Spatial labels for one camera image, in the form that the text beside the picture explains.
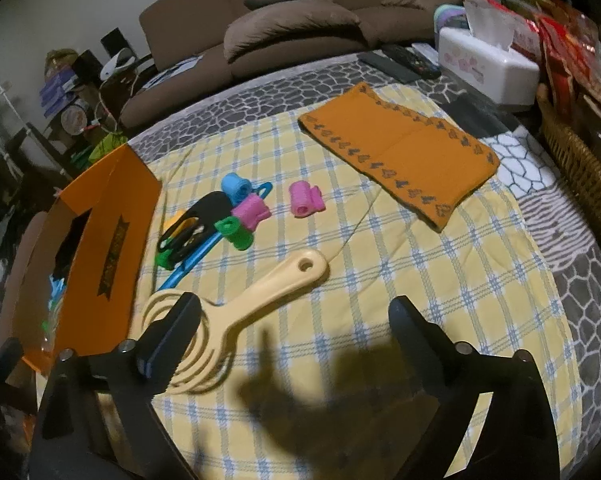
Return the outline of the papers on sofa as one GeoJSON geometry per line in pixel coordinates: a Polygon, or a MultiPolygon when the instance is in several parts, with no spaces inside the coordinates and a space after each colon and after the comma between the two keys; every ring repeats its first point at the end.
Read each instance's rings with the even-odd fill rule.
{"type": "Polygon", "coordinates": [[[162,70],[156,76],[154,76],[152,79],[150,79],[146,84],[144,84],[142,89],[143,90],[151,89],[151,88],[157,86],[157,84],[162,84],[163,82],[165,82],[171,78],[174,78],[175,76],[178,76],[178,75],[186,72],[187,70],[192,70],[192,68],[194,68],[196,66],[196,64],[201,61],[202,58],[203,58],[202,54],[193,55],[190,58],[186,58],[185,60],[174,64],[174,66],[171,66],[171,67],[167,68],[166,70],[162,70]]]}

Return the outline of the orange cardboard box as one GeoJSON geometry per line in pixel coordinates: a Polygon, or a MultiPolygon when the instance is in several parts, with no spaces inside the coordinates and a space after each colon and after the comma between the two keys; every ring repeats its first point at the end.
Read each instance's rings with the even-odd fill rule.
{"type": "Polygon", "coordinates": [[[45,375],[67,348],[90,356],[126,338],[161,188],[122,145],[32,218],[6,282],[0,321],[0,338],[17,338],[30,368],[45,375]]]}

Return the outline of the brown sofa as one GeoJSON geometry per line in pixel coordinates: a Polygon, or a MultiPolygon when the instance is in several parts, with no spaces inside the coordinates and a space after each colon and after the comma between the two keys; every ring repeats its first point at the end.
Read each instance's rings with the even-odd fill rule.
{"type": "Polygon", "coordinates": [[[129,129],[273,70],[434,37],[434,12],[461,0],[157,0],[139,18],[157,70],[194,58],[122,107],[129,129]]]}

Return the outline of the round tin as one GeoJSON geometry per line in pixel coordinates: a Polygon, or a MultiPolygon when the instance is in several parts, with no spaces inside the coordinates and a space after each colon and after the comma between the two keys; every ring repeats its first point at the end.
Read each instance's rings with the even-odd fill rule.
{"type": "Polygon", "coordinates": [[[88,113],[78,104],[70,104],[61,112],[61,126],[70,136],[80,136],[89,125],[88,113]]]}

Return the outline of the green bag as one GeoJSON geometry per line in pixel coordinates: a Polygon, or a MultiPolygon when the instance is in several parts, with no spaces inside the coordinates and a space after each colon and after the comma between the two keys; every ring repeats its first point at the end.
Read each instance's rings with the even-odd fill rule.
{"type": "Polygon", "coordinates": [[[110,152],[128,142],[122,132],[110,132],[95,146],[88,146],[70,158],[72,165],[79,171],[84,171],[94,165],[110,152]]]}

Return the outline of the purple container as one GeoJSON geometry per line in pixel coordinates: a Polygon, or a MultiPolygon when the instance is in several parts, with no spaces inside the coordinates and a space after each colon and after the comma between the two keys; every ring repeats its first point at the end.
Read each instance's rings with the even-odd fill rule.
{"type": "Polygon", "coordinates": [[[435,38],[438,38],[440,31],[446,27],[469,29],[464,6],[449,3],[438,6],[434,12],[435,38]]]}

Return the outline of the magenta hair roller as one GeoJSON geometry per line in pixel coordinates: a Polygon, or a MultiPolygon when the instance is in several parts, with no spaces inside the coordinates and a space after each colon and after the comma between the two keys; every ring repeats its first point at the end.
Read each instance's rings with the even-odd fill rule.
{"type": "Polygon", "coordinates": [[[241,221],[245,229],[255,232],[261,221],[271,217],[271,210],[258,194],[252,193],[236,205],[231,214],[241,221]]]}

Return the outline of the blue plastic hair clip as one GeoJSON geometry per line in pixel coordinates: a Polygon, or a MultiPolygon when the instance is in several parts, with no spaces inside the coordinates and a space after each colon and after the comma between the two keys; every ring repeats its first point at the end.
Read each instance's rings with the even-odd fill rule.
{"type": "MultiPolygon", "coordinates": [[[[252,193],[258,194],[263,200],[272,192],[273,184],[271,182],[264,182],[261,185],[258,185],[257,188],[253,188],[252,193]]],[[[226,240],[221,236],[220,233],[215,232],[209,237],[206,242],[203,242],[200,246],[198,246],[191,255],[187,256],[183,261],[178,263],[174,270],[171,270],[168,278],[161,284],[158,289],[164,290],[168,288],[176,287],[183,278],[186,277],[186,274],[189,274],[193,271],[195,266],[200,263],[208,254],[212,251],[216,245],[218,245],[221,240],[226,240]]]]}

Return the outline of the cream spiral paddle brush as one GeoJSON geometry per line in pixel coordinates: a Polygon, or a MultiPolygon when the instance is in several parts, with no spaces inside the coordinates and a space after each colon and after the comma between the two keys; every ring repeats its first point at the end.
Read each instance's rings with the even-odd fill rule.
{"type": "Polygon", "coordinates": [[[268,307],[319,281],[328,267],[322,252],[296,250],[227,304],[214,306],[202,299],[201,322],[186,337],[184,356],[166,391],[180,394],[208,388],[228,356],[232,330],[253,323],[268,307]]]}

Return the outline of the white lamp device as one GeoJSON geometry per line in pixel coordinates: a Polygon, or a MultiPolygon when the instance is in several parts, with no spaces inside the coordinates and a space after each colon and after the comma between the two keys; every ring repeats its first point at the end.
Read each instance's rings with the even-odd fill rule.
{"type": "Polygon", "coordinates": [[[122,48],[114,54],[102,67],[100,78],[107,81],[114,75],[126,70],[136,62],[136,56],[130,48],[122,48]]]}

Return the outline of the pink hair roller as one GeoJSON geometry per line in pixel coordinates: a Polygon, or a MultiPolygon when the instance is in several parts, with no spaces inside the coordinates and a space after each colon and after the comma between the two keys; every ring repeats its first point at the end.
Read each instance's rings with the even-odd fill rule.
{"type": "Polygon", "coordinates": [[[317,185],[296,181],[290,185],[291,212],[295,218],[306,218],[325,209],[322,192],[317,185]]]}

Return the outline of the wicker basket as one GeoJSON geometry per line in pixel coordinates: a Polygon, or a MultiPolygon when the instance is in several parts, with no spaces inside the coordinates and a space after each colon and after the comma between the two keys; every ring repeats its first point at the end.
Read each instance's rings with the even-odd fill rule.
{"type": "Polygon", "coordinates": [[[580,136],[559,118],[546,84],[539,84],[537,102],[545,143],[585,216],[601,237],[601,163],[580,136]]]}

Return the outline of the white tissue box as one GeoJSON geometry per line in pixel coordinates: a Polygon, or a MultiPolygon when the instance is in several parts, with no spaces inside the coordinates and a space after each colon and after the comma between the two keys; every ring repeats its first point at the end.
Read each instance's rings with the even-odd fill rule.
{"type": "Polygon", "coordinates": [[[440,65],[494,104],[531,105],[540,81],[538,26],[494,0],[463,6],[468,28],[440,29],[440,65]]]}

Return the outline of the yellow plaid tablecloth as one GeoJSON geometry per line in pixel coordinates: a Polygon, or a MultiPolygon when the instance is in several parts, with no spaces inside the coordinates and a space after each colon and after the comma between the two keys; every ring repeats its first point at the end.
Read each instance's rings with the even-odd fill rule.
{"type": "Polygon", "coordinates": [[[250,249],[212,249],[182,288],[214,304],[234,299],[294,250],[311,247],[329,272],[238,334],[218,384],[154,401],[202,479],[389,479],[433,402],[388,323],[393,298],[477,350],[527,349],[540,368],[559,462],[576,457],[582,428],[573,336],[555,279],[518,206],[491,179],[435,232],[376,182],[304,133],[290,110],[188,141],[165,154],[139,148],[163,189],[151,224],[219,188],[230,172],[273,184],[271,217],[250,249]],[[325,209],[291,212],[290,185],[317,185],[325,209]]]}

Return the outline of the grey pebble pattern cloth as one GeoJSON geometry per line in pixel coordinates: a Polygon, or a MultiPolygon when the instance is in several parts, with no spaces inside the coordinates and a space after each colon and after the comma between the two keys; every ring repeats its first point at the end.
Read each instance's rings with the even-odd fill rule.
{"type": "MultiPolygon", "coordinates": [[[[449,78],[403,86],[345,55],[241,84],[146,129],[131,146],[139,156],[139,148],[165,154],[221,127],[242,126],[290,110],[298,110],[300,116],[359,82],[370,84],[386,101],[431,117],[445,117],[466,101],[449,78]]],[[[569,466],[561,465],[563,476],[569,477],[601,440],[601,250],[549,154],[516,118],[503,117],[487,144],[501,159],[498,174],[491,179],[500,180],[517,199],[555,279],[573,336],[583,413],[576,457],[569,466]]]]}

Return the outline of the orange hair roller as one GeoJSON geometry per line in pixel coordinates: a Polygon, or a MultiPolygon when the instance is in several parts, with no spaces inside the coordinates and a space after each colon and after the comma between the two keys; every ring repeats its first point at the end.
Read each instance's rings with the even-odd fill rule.
{"type": "Polygon", "coordinates": [[[171,226],[174,225],[184,214],[184,211],[179,210],[176,214],[174,214],[171,218],[166,220],[164,223],[164,232],[167,231],[171,226]]]}

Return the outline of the blue hair roller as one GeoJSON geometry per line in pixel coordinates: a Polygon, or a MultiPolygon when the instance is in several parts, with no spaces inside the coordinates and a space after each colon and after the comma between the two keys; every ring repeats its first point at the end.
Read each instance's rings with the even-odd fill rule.
{"type": "Polygon", "coordinates": [[[238,206],[253,192],[252,182],[240,177],[235,172],[230,172],[221,180],[221,191],[228,196],[233,206],[238,206]]]}

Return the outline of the orange cloth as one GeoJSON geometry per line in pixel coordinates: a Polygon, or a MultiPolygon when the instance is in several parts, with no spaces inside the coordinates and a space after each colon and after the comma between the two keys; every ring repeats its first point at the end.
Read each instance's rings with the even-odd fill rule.
{"type": "Polygon", "coordinates": [[[298,118],[300,127],[435,231],[492,178],[492,148],[443,118],[382,99],[361,82],[298,118]]]}

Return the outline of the small green hair roller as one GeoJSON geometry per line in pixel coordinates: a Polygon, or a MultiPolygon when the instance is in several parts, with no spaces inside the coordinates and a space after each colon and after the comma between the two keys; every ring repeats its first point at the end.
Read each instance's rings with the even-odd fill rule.
{"type": "Polygon", "coordinates": [[[174,256],[172,255],[171,249],[163,250],[162,252],[156,252],[155,264],[159,268],[166,270],[174,270],[176,263],[174,262],[174,256]]]}

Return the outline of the black remote control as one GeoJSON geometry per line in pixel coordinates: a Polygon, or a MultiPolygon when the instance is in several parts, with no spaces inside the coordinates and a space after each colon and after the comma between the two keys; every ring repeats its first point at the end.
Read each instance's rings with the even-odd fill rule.
{"type": "Polygon", "coordinates": [[[419,75],[412,72],[407,67],[404,67],[397,62],[386,58],[386,56],[376,54],[374,52],[362,52],[357,55],[360,62],[372,66],[380,70],[384,74],[393,77],[401,84],[411,84],[411,82],[419,80],[419,75]]]}
{"type": "Polygon", "coordinates": [[[412,52],[405,47],[398,46],[398,44],[384,44],[381,50],[391,60],[407,67],[423,79],[436,79],[441,75],[439,68],[430,60],[424,58],[422,54],[412,52]]]}

